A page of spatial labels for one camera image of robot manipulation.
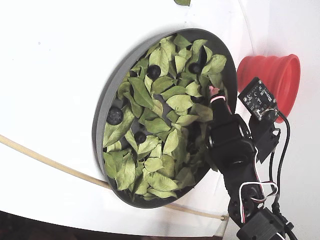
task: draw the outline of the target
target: red collapsible cup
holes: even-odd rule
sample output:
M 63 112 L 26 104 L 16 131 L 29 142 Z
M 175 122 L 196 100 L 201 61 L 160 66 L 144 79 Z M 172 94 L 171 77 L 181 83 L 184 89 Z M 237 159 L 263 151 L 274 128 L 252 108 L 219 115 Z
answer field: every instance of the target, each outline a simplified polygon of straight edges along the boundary
M 246 56 L 236 71 L 241 92 L 254 77 L 258 77 L 274 95 L 279 110 L 287 117 L 294 106 L 300 82 L 299 58 L 289 56 Z M 279 117 L 276 122 L 282 123 Z

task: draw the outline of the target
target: gray bowl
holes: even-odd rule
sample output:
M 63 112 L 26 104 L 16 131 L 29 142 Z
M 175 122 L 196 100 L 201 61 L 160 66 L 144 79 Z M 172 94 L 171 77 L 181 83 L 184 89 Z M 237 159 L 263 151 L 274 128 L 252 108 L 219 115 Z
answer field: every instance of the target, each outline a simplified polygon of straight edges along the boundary
M 92 125 L 92 141 L 93 147 L 96 151 L 96 158 L 101 168 L 101 171 L 105 175 L 106 181 L 112 187 L 114 193 L 124 202 L 129 205 L 138 208 L 157 208 L 169 203 L 172 203 L 176 198 L 168 197 L 168 198 L 155 198 L 152 200 L 144 200 L 142 197 L 136 197 L 134 201 L 130 198 L 126 191 L 118 191 L 117 183 L 114 179 L 109 178 L 104 169 L 104 158 L 103 158 L 103 138 L 105 131 L 105 124 L 107 120 L 107 115 L 110 107 L 114 104 L 114 100 L 116 98 L 116 92 L 119 85 L 122 83 L 123 78 L 126 73 L 132 68 L 132 66 L 136 63 L 136 61 L 155 43 L 160 41 L 162 38 L 168 37 L 173 34 L 179 33 L 183 37 L 185 37 L 189 42 L 193 42 L 197 39 L 206 39 L 208 42 L 205 44 L 208 48 L 210 48 L 213 54 L 221 54 L 226 56 L 227 61 L 222 71 L 222 82 L 227 89 L 228 94 L 228 104 L 230 106 L 231 111 L 234 113 L 236 109 L 237 102 L 237 74 L 234 61 L 232 56 L 226 47 L 226 45 L 214 34 L 209 31 L 197 29 L 197 28 L 189 28 L 182 29 L 171 33 L 163 33 L 157 36 L 154 36 L 139 46 L 137 46 L 134 50 L 132 50 L 124 60 L 117 66 L 117 68 L 113 71 L 110 78 L 107 80 L 101 96 L 99 98 L 94 119 Z M 204 167 L 200 167 L 194 176 L 196 183 L 198 183 L 208 172 L 210 167 L 205 164 Z M 185 195 L 189 192 L 193 187 L 185 187 L 184 189 L 177 191 L 176 195 L 178 198 Z

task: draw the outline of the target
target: green leaf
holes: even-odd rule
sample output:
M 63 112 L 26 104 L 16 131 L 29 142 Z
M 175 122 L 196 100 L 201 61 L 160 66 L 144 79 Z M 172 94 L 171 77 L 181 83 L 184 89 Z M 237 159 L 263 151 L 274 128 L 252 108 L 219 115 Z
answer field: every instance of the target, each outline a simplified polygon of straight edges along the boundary
M 149 65 L 158 65 L 161 68 L 160 77 L 168 74 L 169 59 L 163 47 L 156 48 L 149 57 Z
M 133 97 L 137 104 L 140 106 L 152 109 L 154 107 L 154 102 L 145 86 L 144 81 L 137 77 L 129 77 L 129 82 L 133 86 Z
M 204 47 L 204 50 L 205 50 L 205 53 L 206 53 L 206 64 L 210 61 L 211 57 L 212 57 L 212 51 L 210 48 L 206 47 L 206 46 L 203 46 Z
M 181 6 L 190 6 L 191 0 L 174 0 L 176 4 Z
M 168 36 L 160 41 L 161 48 L 164 49 L 169 61 L 176 55 L 176 45 L 171 41 L 172 38 L 173 36 Z
M 144 72 L 147 71 L 149 66 L 149 59 L 148 58 L 141 58 L 136 65 L 137 67 L 142 67 L 144 69 Z
M 159 143 L 150 153 L 149 158 L 158 158 L 161 159 L 162 157 L 162 146 L 161 143 Z
M 139 79 L 141 79 L 143 81 L 145 79 L 146 72 L 142 66 L 140 68 L 141 69 L 140 69 Z
M 159 117 L 151 121 L 145 120 L 144 125 L 146 127 L 146 130 L 152 134 L 157 134 L 170 130 L 170 127 L 166 124 L 166 122 Z
M 201 94 L 199 93 L 200 85 L 196 82 L 191 82 L 188 86 L 185 87 L 186 93 L 190 96 L 194 96 L 196 98 L 201 97 Z
M 109 178 L 114 179 L 117 174 L 117 165 L 112 155 L 109 153 L 103 153 L 104 158 L 104 170 Z
M 162 76 L 152 83 L 151 89 L 155 94 L 161 94 L 173 84 L 174 82 L 172 78 L 168 76 Z
M 153 103 L 154 107 L 152 108 L 152 111 L 161 118 L 162 113 L 164 112 L 164 106 L 162 106 L 162 103 L 157 99 L 153 99 Z
M 179 139 L 177 130 L 173 130 L 168 137 L 166 138 L 164 147 L 163 147 L 163 154 L 170 154 L 173 150 L 176 149 L 178 146 Z
M 188 136 L 182 134 L 182 132 L 178 131 L 178 146 L 175 148 L 175 150 L 172 152 L 172 156 L 174 159 L 176 159 L 174 163 L 174 170 L 176 173 L 178 173 L 182 167 L 182 163 L 187 157 L 187 139 Z
M 177 34 L 176 37 L 173 40 L 173 43 L 177 45 L 180 49 L 184 49 L 191 45 L 191 42 L 189 42 L 187 39 L 185 39 L 182 35 Z
M 167 91 L 161 93 L 160 95 L 166 101 L 174 95 L 185 94 L 186 91 L 187 91 L 186 88 L 183 86 L 173 86 L 169 88 Z
M 144 162 L 144 167 L 147 169 L 149 172 L 153 173 L 159 169 L 162 168 L 162 161 L 160 158 L 157 157 L 149 157 L 145 162 Z
M 197 103 L 194 108 L 190 111 L 191 114 L 197 114 L 199 118 L 197 119 L 198 122 L 206 123 L 213 120 L 213 112 L 210 107 L 201 105 Z
M 105 123 L 104 134 L 103 134 L 103 147 L 108 147 L 120 140 L 126 132 L 130 129 L 132 122 L 135 119 L 135 115 L 130 110 L 130 107 L 125 106 L 122 109 L 123 120 L 118 125 L 111 125 Z
M 198 61 L 199 55 L 200 55 L 200 49 L 206 42 L 207 42 L 207 40 L 205 40 L 205 39 L 198 39 L 193 42 L 193 44 L 192 44 L 192 57 L 190 60 L 191 63 Z
M 222 83 L 222 74 L 221 72 L 216 73 L 216 74 L 209 74 L 209 79 L 212 83 L 212 85 L 216 88 L 219 88 L 221 83 Z
M 130 153 L 124 158 L 120 170 L 115 175 L 118 190 L 125 190 L 135 181 L 136 166 Z
M 146 89 L 148 90 L 149 94 L 151 94 L 151 85 L 154 81 L 152 81 L 151 78 L 149 78 L 147 75 L 144 77 L 144 85 Z
M 124 98 L 124 93 L 130 92 L 130 87 L 131 87 L 131 83 L 128 81 L 121 83 L 117 91 L 118 99 L 122 100 Z
M 223 55 L 220 55 L 220 54 L 213 55 L 211 60 L 202 69 L 201 74 L 206 74 L 208 72 L 210 74 L 220 73 L 224 69 L 226 61 L 227 61 L 227 58 Z
M 175 179 L 179 181 L 179 183 L 177 184 L 179 189 L 183 189 L 187 186 L 193 186 L 196 184 L 195 177 L 190 167 L 182 168 Z
M 154 172 L 153 176 L 149 179 L 149 184 L 154 189 L 162 192 L 178 189 L 178 185 L 173 180 L 158 172 Z
M 175 197 L 176 199 L 178 198 L 174 191 L 159 191 L 159 190 L 152 189 L 152 188 L 148 189 L 147 191 L 148 191 L 148 193 L 154 194 L 157 197 L 162 198 L 162 199 L 166 199 L 169 197 Z
M 182 127 L 186 127 L 192 124 L 195 120 L 197 120 L 197 118 L 198 116 L 195 116 L 195 115 L 180 116 L 176 121 L 176 124 L 179 124 Z
M 173 132 L 173 130 L 175 130 L 173 127 L 169 130 L 169 131 L 165 131 L 165 132 L 159 132 L 156 135 L 161 139 L 162 142 L 166 142 L 167 137 L 170 133 Z
M 142 111 L 143 111 L 143 108 L 139 104 L 136 103 L 134 98 L 131 96 L 130 92 L 127 91 L 123 95 L 130 101 L 131 110 L 132 110 L 132 113 L 134 114 L 134 116 L 136 116 L 137 118 L 140 118 Z
M 172 122 L 172 123 L 176 123 L 178 118 L 179 118 L 179 115 L 176 114 L 175 111 L 171 110 L 167 115 L 166 117 Z
M 149 108 L 145 108 L 143 111 L 143 114 L 141 115 L 140 119 L 138 120 L 138 122 L 140 124 L 145 125 L 145 120 L 153 120 L 155 118 L 157 118 L 158 115 L 153 112 L 152 110 L 150 110 Z
M 181 73 L 186 65 L 187 59 L 181 56 L 174 56 L 175 69 L 177 73 Z
M 127 142 L 132 146 L 133 150 L 135 150 L 136 153 L 138 153 L 138 146 L 135 140 L 135 136 L 132 133 L 131 129 L 129 129 L 126 134 L 124 135 Z
M 149 57 L 149 55 L 156 50 L 156 48 L 159 47 L 159 42 L 157 42 L 156 44 L 152 45 L 148 51 L 146 52 L 145 58 Z
M 168 177 L 173 178 L 175 176 L 175 160 L 172 156 L 162 155 L 162 166 L 157 172 Z
M 177 71 L 176 71 L 175 63 L 173 60 L 169 62 L 169 74 L 171 74 L 172 77 L 176 79 Z
M 113 161 L 115 163 L 116 172 L 119 172 L 121 168 L 121 164 L 124 160 L 124 155 L 128 155 L 129 153 L 123 150 L 123 151 L 111 151 L 109 152 L 109 154 L 112 156 Z
M 108 146 L 106 148 L 106 152 L 115 152 L 115 151 L 120 151 L 122 148 L 121 146 L 121 142 L 120 141 L 116 141 L 114 144 L 111 144 L 110 146 Z
M 175 112 L 184 112 L 194 105 L 189 95 L 181 95 L 181 94 L 170 97 L 166 101 L 166 103 Z
M 148 135 L 143 143 L 139 144 L 138 154 L 147 153 L 152 151 L 158 145 L 159 138 L 156 136 Z

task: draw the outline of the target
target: black round object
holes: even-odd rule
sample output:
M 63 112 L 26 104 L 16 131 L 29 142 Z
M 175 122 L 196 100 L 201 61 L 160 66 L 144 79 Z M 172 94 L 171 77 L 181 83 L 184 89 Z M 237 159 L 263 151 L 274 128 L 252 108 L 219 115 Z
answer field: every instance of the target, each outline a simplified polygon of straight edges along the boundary
M 199 63 L 194 62 L 194 63 L 191 63 L 189 65 L 189 72 L 190 73 L 192 73 L 192 74 L 200 74 L 201 71 L 202 71 L 202 68 L 201 68 Z
M 116 106 L 112 106 L 109 110 L 106 122 L 110 125 L 118 125 L 124 119 L 124 113 L 122 110 Z
M 202 103 L 204 99 L 205 98 L 203 96 L 200 96 L 200 97 L 191 96 L 191 100 L 196 104 Z
M 117 190 L 116 181 L 113 178 L 110 178 L 106 175 L 105 168 L 104 168 L 103 138 L 104 138 L 106 118 L 107 118 L 108 110 L 110 106 L 114 106 L 114 100 L 115 100 L 117 89 L 121 84 L 123 78 L 127 74 L 127 72 L 132 68 L 132 66 L 137 62 L 137 60 L 139 60 L 146 53 L 146 51 L 151 46 L 158 43 L 161 39 L 166 38 L 168 36 L 172 36 L 174 34 L 182 35 L 191 43 L 194 40 L 206 39 L 207 43 L 205 44 L 205 46 L 211 49 L 211 51 L 213 52 L 213 55 L 220 54 L 226 57 L 226 63 L 223 71 L 221 72 L 222 82 L 228 94 L 228 105 L 230 107 L 230 110 L 232 113 L 234 113 L 236 110 L 238 86 L 237 86 L 237 74 L 236 74 L 235 64 L 226 45 L 223 43 L 223 41 L 221 41 L 220 38 L 218 38 L 213 33 L 203 29 L 198 29 L 198 28 L 182 29 L 175 32 L 171 32 L 169 34 L 164 33 L 164 34 L 151 37 L 150 39 L 146 39 L 146 41 L 142 42 L 140 45 L 134 48 L 131 52 L 129 52 L 127 56 L 124 57 L 123 61 L 114 69 L 109 79 L 106 81 L 106 85 L 97 103 L 96 113 L 93 119 L 92 139 L 93 139 L 93 145 L 96 149 L 96 157 L 98 159 L 101 171 L 105 174 L 105 179 L 110 184 L 113 192 L 122 201 L 137 208 L 149 209 L 149 208 L 161 207 L 174 202 L 176 198 L 175 197 L 168 197 L 164 199 L 155 198 L 147 201 L 147 200 L 144 200 L 143 197 L 136 196 L 133 201 L 131 199 L 129 191 Z M 197 172 L 194 175 L 195 182 L 198 183 L 206 175 L 209 169 L 210 167 L 206 163 L 204 164 L 203 167 L 198 168 Z M 193 189 L 193 187 L 194 186 L 187 186 L 180 191 L 176 191 L 177 198 L 179 199 L 182 196 L 184 196 L 191 189 Z
M 156 80 L 161 74 L 161 68 L 158 65 L 151 65 L 146 71 L 146 75 L 152 79 Z
M 137 144 L 144 143 L 146 139 L 147 139 L 147 136 L 142 131 L 138 131 L 134 135 L 134 140 L 136 141 Z

